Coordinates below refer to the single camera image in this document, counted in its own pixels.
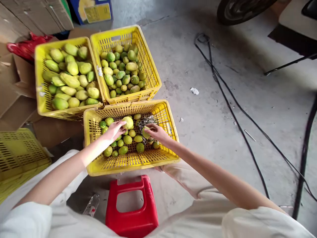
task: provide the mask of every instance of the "black metal stand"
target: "black metal stand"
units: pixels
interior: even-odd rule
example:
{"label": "black metal stand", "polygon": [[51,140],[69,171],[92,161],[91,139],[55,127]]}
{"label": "black metal stand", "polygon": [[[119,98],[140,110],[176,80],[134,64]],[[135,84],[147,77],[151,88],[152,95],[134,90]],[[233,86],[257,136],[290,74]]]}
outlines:
{"label": "black metal stand", "polygon": [[279,70],[279,69],[285,68],[285,67],[290,66],[290,65],[292,65],[292,64],[298,63],[298,62],[300,62],[300,61],[302,61],[302,60],[313,58],[313,57],[315,57],[315,56],[317,56],[317,53],[311,54],[311,55],[309,55],[309,56],[302,57],[302,58],[300,58],[300,59],[298,59],[298,60],[294,60],[294,61],[292,61],[292,62],[290,62],[290,63],[287,63],[287,64],[285,64],[285,65],[282,65],[282,66],[280,66],[280,67],[278,67],[278,68],[275,68],[275,69],[272,69],[272,70],[270,70],[270,71],[267,71],[267,72],[264,73],[264,75],[265,75],[265,76],[268,76],[270,73],[272,73],[272,72],[274,72],[274,71],[277,71],[277,70]]}

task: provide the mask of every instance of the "tire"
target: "tire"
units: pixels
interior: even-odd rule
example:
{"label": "tire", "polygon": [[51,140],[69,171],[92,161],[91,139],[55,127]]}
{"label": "tire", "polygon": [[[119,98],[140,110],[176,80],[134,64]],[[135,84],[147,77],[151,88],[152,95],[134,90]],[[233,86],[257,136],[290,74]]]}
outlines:
{"label": "tire", "polygon": [[242,4],[243,2],[246,2],[246,0],[221,0],[217,10],[218,22],[222,25],[237,25],[243,23],[264,12],[266,9],[272,6],[276,0],[266,0],[263,3],[257,3],[254,6],[254,12],[246,12],[246,14],[249,14],[247,17],[232,16],[230,13],[230,4]]}

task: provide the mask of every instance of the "forearm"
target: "forearm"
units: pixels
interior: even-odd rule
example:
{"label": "forearm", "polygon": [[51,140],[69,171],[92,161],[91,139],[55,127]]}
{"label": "forearm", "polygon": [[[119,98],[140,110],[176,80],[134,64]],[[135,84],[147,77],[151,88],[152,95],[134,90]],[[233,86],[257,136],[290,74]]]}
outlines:
{"label": "forearm", "polygon": [[219,190],[226,198],[228,198],[236,206],[244,209],[256,209],[260,206],[269,207],[284,212],[271,200],[267,199],[258,190],[238,177],[225,171],[213,162],[206,160],[202,156],[190,151],[182,144],[168,140],[164,143],[166,147],[171,149],[193,169],[200,173],[208,180],[216,189]]}
{"label": "forearm", "polygon": [[111,144],[110,139],[101,136],[95,142],[67,159],[48,173],[15,206],[26,202],[49,205],[52,201],[92,162],[104,148]]}

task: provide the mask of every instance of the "hand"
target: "hand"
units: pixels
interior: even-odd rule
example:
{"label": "hand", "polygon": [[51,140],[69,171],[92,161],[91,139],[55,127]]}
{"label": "hand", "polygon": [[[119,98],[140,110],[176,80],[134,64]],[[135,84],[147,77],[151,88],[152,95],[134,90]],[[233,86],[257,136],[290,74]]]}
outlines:
{"label": "hand", "polygon": [[146,126],[149,127],[150,130],[144,129],[144,131],[162,144],[165,144],[167,141],[171,140],[169,135],[160,126],[156,124],[147,124]]}
{"label": "hand", "polygon": [[116,121],[110,124],[108,130],[101,136],[113,143],[120,135],[126,132],[122,126],[126,121]]}

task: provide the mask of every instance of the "person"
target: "person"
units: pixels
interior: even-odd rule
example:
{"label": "person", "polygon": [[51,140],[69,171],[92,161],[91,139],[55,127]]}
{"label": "person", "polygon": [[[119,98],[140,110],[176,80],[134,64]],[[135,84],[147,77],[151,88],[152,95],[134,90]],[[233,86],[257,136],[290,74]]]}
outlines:
{"label": "person", "polygon": [[[125,132],[118,121],[81,151],[71,150],[0,205],[0,237],[118,237],[96,219],[66,206],[86,166]],[[194,198],[147,237],[314,237],[259,191],[173,140],[158,125],[145,130],[182,161],[162,169]]]}

